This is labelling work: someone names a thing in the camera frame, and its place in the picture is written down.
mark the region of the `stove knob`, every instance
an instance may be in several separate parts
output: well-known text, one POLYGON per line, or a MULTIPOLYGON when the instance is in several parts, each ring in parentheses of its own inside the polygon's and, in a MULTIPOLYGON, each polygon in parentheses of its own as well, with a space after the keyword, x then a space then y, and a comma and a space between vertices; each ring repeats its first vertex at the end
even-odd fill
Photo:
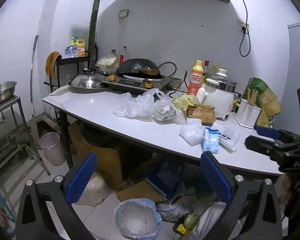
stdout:
POLYGON ((152 81, 145 81, 145 88, 153 88, 153 82, 152 81))
POLYGON ((115 75, 108 76, 109 81, 115 81, 115 75))

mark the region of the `metal bolt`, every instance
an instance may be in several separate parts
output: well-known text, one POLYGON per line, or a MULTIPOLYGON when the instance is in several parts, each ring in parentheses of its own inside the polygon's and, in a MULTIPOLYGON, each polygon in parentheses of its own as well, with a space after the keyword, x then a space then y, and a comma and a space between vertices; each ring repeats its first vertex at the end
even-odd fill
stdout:
POLYGON ((63 177, 62 176, 56 176, 55 178, 54 178, 54 181, 55 182, 61 182, 63 180, 63 177))
POLYGON ((234 178, 237 182, 243 181, 243 177, 241 175, 236 175, 234 178))
POLYGON ((272 185, 271 179, 265 179, 265 183, 266 183, 267 185, 272 185))
POLYGON ((33 180, 32 180, 32 179, 29 179, 29 180, 26 182, 26 185, 27 185, 27 186, 31 186, 32 183, 33 183, 33 180))

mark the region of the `rice cooker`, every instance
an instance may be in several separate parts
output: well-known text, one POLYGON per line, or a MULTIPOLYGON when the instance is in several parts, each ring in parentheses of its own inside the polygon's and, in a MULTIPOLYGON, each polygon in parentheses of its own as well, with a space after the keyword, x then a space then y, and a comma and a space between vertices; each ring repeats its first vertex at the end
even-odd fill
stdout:
POLYGON ((227 119, 234 101, 236 82, 226 79, 226 70, 219 69, 215 76, 207 77, 200 89, 204 94, 203 104, 214 107, 217 118, 227 119))

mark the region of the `wooden wok handle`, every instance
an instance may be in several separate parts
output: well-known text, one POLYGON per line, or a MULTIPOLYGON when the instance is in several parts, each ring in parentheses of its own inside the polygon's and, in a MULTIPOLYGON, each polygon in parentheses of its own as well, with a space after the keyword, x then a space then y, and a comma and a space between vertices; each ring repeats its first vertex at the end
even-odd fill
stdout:
POLYGON ((141 73, 145 73, 151 76, 156 76, 159 74, 159 71, 157 69, 147 69, 147 68, 142 68, 140 69, 141 73))

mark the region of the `white utensil holder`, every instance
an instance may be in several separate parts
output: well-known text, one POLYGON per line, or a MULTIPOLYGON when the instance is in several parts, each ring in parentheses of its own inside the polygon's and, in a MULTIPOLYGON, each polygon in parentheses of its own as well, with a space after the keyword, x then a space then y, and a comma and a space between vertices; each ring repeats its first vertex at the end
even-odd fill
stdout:
POLYGON ((247 100, 241 99, 241 104, 235 119, 239 125, 253 129, 259 118, 260 112, 260 107, 251 106, 248 104, 247 100))

